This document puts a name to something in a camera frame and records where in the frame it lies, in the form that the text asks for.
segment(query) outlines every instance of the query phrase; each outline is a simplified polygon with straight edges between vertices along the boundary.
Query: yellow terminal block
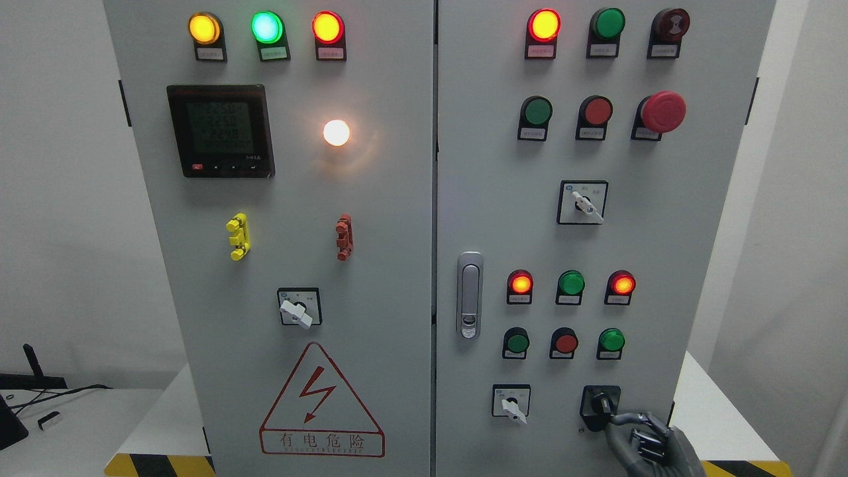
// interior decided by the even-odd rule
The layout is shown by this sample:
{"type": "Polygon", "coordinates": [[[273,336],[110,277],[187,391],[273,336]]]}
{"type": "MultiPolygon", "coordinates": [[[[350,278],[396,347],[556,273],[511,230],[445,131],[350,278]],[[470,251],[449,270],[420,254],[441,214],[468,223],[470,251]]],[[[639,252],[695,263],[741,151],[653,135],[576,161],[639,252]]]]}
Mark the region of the yellow terminal block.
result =
{"type": "Polygon", "coordinates": [[[230,258],[233,261],[240,261],[250,251],[248,217],[241,213],[236,214],[226,223],[226,231],[230,233],[230,245],[236,247],[230,252],[230,258]]]}

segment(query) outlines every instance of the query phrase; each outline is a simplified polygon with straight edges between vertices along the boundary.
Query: emergency stop button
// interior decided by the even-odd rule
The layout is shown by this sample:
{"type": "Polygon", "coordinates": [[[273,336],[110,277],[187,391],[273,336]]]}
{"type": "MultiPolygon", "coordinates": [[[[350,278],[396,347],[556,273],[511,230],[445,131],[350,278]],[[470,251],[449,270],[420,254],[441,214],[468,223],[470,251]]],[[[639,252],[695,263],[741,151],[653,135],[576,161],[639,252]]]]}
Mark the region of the emergency stop button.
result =
{"type": "Polygon", "coordinates": [[[636,112],[632,139],[659,141],[686,117],[686,101],[674,91],[660,91],[642,100],[636,112]]]}

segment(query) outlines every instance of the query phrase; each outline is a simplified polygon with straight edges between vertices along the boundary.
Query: lcd display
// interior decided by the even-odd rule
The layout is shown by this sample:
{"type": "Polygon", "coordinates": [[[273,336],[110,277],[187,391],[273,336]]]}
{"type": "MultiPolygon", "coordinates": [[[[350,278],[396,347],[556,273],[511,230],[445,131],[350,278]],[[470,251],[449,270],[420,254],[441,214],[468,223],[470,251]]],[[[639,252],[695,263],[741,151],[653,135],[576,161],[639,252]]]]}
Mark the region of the lcd display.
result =
{"type": "Polygon", "coordinates": [[[247,103],[186,103],[186,109],[196,153],[254,153],[247,103]]]}

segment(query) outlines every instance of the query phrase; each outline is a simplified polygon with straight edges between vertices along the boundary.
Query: glowing white light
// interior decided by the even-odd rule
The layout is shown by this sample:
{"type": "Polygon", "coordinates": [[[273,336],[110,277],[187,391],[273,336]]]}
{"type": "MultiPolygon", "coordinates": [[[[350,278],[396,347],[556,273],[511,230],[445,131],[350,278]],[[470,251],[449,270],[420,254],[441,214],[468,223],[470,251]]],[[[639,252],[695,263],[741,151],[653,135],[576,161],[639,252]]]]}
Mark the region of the glowing white light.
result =
{"type": "Polygon", "coordinates": [[[332,120],[324,125],[324,140],[331,146],[344,146],[348,139],[350,139],[348,123],[332,120]]]}

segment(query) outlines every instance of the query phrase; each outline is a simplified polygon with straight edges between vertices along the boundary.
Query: red push button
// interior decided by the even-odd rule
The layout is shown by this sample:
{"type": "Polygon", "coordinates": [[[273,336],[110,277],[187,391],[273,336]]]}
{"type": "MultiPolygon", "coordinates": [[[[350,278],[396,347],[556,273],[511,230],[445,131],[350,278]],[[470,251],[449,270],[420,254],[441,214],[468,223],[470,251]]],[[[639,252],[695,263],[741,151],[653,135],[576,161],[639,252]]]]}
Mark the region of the red push button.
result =
{"type": "Polygon", "coordinates": [[[556,350],[567,355],[577,349],[577,338],[570,334],[564,334],[556,340],[556,350]]]}
{"type": "Polygon", "coordinates": [[[612,103],[607,98],[595,98],[586,105],[583,117],[592,126],[600,126],[612,117],[612,103]]]}
{"type": "Polygon", "coordinates": [[[642,122],[653,132],[674,131],[686,117],[686,101],[674,91],[660,91],[642,106],[642,122]]]}

